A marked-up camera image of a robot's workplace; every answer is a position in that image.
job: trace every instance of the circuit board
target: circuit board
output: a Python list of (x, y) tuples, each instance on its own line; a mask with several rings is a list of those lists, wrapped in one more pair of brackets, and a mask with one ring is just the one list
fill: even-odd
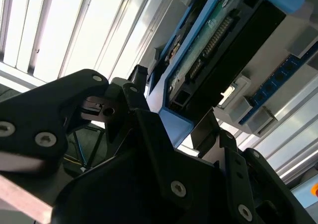
[(188, 73), (192, 65), (196, 68), (200, 67), (200, 60), (198, 60), (198, 57), (204, 52), (207, 45), (209, 45), (212, 36), (216, 33), (220, 24), (225, 20), (227, 14), (232, 9), (230, 6), (232, 2), (233, 0), (221, 0), (216, 5), (209, 19), (188, 49), (176, 71), (171, 76), (168, 82), (168, 87), (171, 87), (170, 92), (176, 88), (176, 84)]

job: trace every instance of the silver screw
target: silver screw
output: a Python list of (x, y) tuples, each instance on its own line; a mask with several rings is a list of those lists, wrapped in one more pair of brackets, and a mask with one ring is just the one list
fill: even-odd
[(131, 86), (130, 89), (131, 89), (132, 91), (134, 91), (134, 92), (138, 92), (138, 89), (135, 88), (135, 87), (133, 87), (133, 86)]
[(93, 76), (93, 79), (96, 80), (96, 81), (102, 81), (103, 80), (101, 77), (96, 76), (96, 75)]
[(42, 147), (51, 147), (56, 143), (56, 136), (50, 132), (40, 132), (35, 136), (35, 142)]
[(222, 7), (225, 7), (228, 4), (229, 0), (225, 0), (222, 4)]
[(251, 222), (253, 220), (253, 215), (250, 212), (250, 210), (243, 204), (240, 204), (238, 206), (238, 211), (244, 217), (248, 222)]
[(185, 186), (179, 181), (171, 182), (171, 190), (175, 195), (181, 198), (183, 198), (187, 193)]
[(233, 136), (230, 132), (226, 131), (225, 134), (227, 134), (227, 137), (229, 137), (230, 139), (233, 139)]
[(253, 155), (254, 155), (256, 158), (260, 158), (259, 153), (257, 153), (256, 151), (253, 151)]
[(0, 137), (7, 137), (15, 132), (15, 126), (7, 121), (0, 121)]

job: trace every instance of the black cable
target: black cable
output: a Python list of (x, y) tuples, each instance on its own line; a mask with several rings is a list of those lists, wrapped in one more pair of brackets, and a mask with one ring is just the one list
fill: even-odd
[(93, 164), (94, 158), (95, 158), (96, 153), (98, 151), (98, 148), (99, 148), (99, 145), (100, 145), (101, 140), (103, 138), (103, 135), (104, 135), (104, 132), (100, 132), (99, 133), (99, 136), (98, 136), (97, 141), (96, 141), (96, 143), (94, 145), (93, 151), (91, 152), (91, 154), (89, 156), (89, 159), (88, 159), (88, 162), (87, 162), (87, 168), (91, 168), (91, 165)]
[(11, 88), (9, 88), (8, 90), (5, 90), (4, 92), (0, 93), (0, 96), (5, 95), (8, 91), (12, 90)]
[(75, 149), (76, 149), (76, 153), (78, 154), (78, 158), (80, 163), (82, 164), (83, 167), (86, 167), (86, 161), (84, 158), (84, 154), (81, 150), (80, 144), (79, 144), (79, 140), (78, 140), (78, 136), (76, 135), (76, 132), (73, 132), (73, 136), (74, 136), (74, 140), (75, 140)]

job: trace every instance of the robotic arm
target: robotic arm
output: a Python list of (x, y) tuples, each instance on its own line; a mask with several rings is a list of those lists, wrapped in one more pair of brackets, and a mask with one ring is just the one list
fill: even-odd
[[(175, 150), (149, 111), (146, 76), (138, 67), (109, 84), (82, 70), (1, 102), (3, 179), (52, 206), (52, 224), (315, 223), (265, 158), (241, 152), (216, 121), (202, 159)], [(91, 120), (105, 123), (109, 159), (64, 187), (66, 135)]]

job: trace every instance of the blue plastic frame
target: blue plastic frame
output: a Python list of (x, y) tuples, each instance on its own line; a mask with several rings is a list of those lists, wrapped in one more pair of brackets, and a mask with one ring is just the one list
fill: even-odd
[[(192, 26), (191, 30), (189, 31), (187, 37), (183, 41), (180, 49), (174, 56), (172, 62), (167, 67), (165, 72), (162, 74), (158, 83), (153, 87), (153, 78), (154, 74), (151, 75), (151, 83), (150, 83), (150, 93), (147, 97), (147, 102), (149, 108), (153, 112), (157, 112), (160, 115), (160, 118), (165, 126), (165, 129), (169, 135), (169, 138), (176, 148), (178, 147), (181, 142), (190, 134), (190, 132), (194, 128), (194, 124), (192, 121), (185, 119), (184, 117), (176, 114), (175, 112), (169, 110), (166, 106), (166, 91), (167, 91), (167, 81), (170, 78), (173, 71), (177, 68), (177, 65), (181, 61), (182, 57), (190, 47), (191, 43), (199, 33), (202, 26), (205, 24), (207, 18), (213, 11), (216, 3), (218, 0), (207, 0), (206, 4), (204, 5), (202, 11), (200, 12), (197, 20), (195, 21), (194, 25)], [(286, 12), (294, 12), (298, 8), (301, 7), (302, 3), (305, 0), (269, 0), (274, 5), (278, 6), (280, 9)], [(171, 36), (170, 40), (166, 44), (164, 50), (162, 51), (159, 61), (164, 58), (166, 55), (178, 29), (180, 28), (183, 21), (186, 19), (191, 7), (189, 7), (179, 22), (176, 30), (174, 31), (173, 35)]]

